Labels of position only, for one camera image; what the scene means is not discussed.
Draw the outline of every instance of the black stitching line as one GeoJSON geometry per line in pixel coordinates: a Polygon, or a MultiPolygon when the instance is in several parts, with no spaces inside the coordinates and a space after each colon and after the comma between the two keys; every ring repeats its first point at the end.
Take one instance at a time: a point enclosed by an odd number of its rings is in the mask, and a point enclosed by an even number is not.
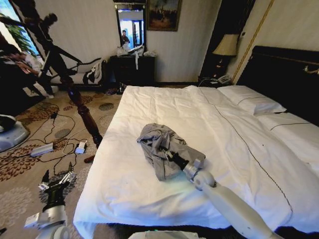
{"type": "Polygon", "coordinates": [[[293,125],[293,124],[308,124],[309,122],[304,122],[304,123],[282,123],[282,124],[279,124],[279,125],[276,125],[274,127],[272,127],[270,129],[270,131],[272,131],[274,128],[276,128],[277,126],[281,126],[281,125],[293,125]]]}
{"type": "Polygon", "coordinates": [[[242,99],[240,102],[242,102],[242,101],[244,101],[244,100],[246,100],[246,99],[256,99],[256,98],[266,98],[266,96],[247,97],[247,98],[242,99]]]}
{"type": "Polygon", "coordinates": [[[288,205],[289,205],[289,208],[290,208],[290,211],[291,211],[291,214],[288,218],[288,220],[286,221],[285,225],[288,224],[288,222],[291,220],[291,218],[293,217],[293,214],[294,214],[294,210],[293,210],[293,207],[291,206],[286,194],[284,193],[284,191],[281,189],[281,187],[277,184],[277,182],[269,175],[269,173],[263,168],[263,166],[261,166],[260,162],[256,159],[256,157],[254,156],[254,154],[252,153],[252,151],[250,150],[250,147],[248,145],[248,143],[243,139],[243,137],[238,133],[237,129],[235,128],[235,126],[225,117],[223,116],[220,111],[218,110],[217,106],[210,103],[209,100],[207,99],[207,97],[205,96],[205,94],[203,93],[203,91],[201,89],[199,89],[202,94],[204,95],[204,97],[206,98],[207,102],[210,104],[210,105],[213,105],[216,110],[218,111],[218,113],[220,114],[220,116],[222,116],[225,120],[227,120],[227,122],[234,128],[234,130],[236,131],[236,133],[238,134],[238,136],[244,141],[244,143],[246,144],[250,154],[253,156],[253,158],[255,159],[255,161],[258,163],[258,165],[261,167],[261,169],[267,174],[267,176],[275,183],[275,185],[278,187],[278,189],[281,191],[281,193],[284,195],[288,205]]]}

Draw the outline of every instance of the crumpled gray shirt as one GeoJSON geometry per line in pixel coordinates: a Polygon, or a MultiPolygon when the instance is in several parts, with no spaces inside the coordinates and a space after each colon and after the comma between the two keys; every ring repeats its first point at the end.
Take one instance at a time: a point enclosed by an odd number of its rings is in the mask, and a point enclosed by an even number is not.
{"type": "Polygon", "coordinates": [[[175,177],[180,172],[180,167],[168,161],[160,147],[167,148],[174,153],[178,152],[180,157],[191,163],[197,158],[205,159],[203,153],[187,146],[184,139],[165,125],[156,123],[145,125],[137,142],[141,143],[145,158],[154,167],[155,174],[161,181],[175,177]]]}

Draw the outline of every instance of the white pillow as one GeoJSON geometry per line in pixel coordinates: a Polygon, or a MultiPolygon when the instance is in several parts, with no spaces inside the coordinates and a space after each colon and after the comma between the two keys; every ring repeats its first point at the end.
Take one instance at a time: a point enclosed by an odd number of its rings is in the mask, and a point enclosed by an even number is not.
{"type": "Polygon", "coordinates": [[[319,177],[319,127],[291,113],[257,118],[319,177]]]}
{"type": "Polygon", "coordinates": [[[235,105],[252,115],[286,111],[286,109],[276,101],[246,86],[224,86],[217,89],[235,105]]]}

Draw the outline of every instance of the framed painting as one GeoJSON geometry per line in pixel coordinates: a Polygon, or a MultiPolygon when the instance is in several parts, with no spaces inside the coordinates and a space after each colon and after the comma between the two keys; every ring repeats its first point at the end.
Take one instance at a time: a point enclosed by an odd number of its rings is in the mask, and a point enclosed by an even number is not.
{"type": "Polygon", "coordinates": [[[147,30],[177,31],[182,0],[148,0],[147,30]]]}

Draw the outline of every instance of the bed frame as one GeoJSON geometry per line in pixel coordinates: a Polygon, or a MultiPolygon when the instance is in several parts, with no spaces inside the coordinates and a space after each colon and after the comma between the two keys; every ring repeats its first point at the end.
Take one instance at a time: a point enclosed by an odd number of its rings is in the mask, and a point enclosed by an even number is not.
{"type": "Polygon", "coordinates": [[[317,69],[319,52],[255,46],[237,84],[254,89],[319,126],[319,74],[310,73],[317,69]]]}

